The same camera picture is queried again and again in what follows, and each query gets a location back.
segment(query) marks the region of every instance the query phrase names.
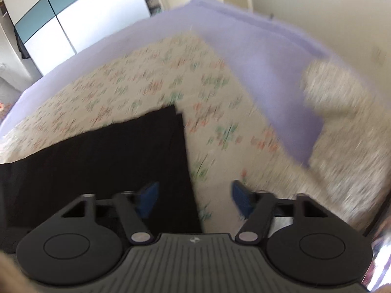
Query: white logo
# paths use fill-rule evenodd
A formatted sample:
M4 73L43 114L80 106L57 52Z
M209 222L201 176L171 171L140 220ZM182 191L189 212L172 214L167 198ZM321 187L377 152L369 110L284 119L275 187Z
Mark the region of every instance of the white logo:
M201 239L198 238L198 237L193 237L193 238L190 238L190 242L193 242L193 243L197 243L197 242L200 242Z

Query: purple bed sheet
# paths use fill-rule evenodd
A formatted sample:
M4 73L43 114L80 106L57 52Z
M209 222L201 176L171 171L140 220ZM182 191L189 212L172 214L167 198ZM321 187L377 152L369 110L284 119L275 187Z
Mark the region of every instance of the purple bed sheet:
M299 81L314 58L332 56L331 52L299 30L217 0L191 0L71 57L22 94L2 122L0 137L79 77L149 43L188 30L224 58L267 116L286 151L306 164L322 120L304 105Z

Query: ribbed gray surface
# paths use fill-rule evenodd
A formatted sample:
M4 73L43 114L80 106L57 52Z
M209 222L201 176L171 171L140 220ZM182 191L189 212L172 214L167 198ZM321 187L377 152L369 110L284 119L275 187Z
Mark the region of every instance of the ribbed gray surface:
M254 247L235 244L228 235L162 235L150 246L134 247L107 277L77 288L47 288L66 293L360 293L359 284L315 289L278 275Z

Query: black cloth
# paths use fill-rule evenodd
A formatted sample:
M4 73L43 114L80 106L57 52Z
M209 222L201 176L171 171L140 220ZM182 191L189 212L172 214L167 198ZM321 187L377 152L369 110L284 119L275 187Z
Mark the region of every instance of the black cloth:
M109 199L160 183L149 230L200 233L181 114L174 106L61 141L0 165L8 227L36 227L73 199Z

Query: bed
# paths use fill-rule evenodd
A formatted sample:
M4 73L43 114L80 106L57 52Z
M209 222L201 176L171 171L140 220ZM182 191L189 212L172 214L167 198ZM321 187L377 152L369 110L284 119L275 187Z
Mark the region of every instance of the bed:
M101 40L27 89L0 126L1 163L175 104L184 112L204 231L235 234L244 218L230 201L230 181L246 182L251 172L266 172L291 157L306 166L323 123L304 104L299 81L314 59L330 57L336 58L294 28L216 0L191 0ZM132 80L128 63L138 67ZM150 68L159 63L178 71ZM111 95L103 82L94 88L97 74L110 79ZM192 78L201 85L186 83ZM124 80L135 86L121 86ZM121 95L126 97L116 101ZM81 106L88 113L80 115ZM120 107L126 109L114 118L113 109ZM95 113L93 122L89 113ZM264 165L254 168L261 159Z

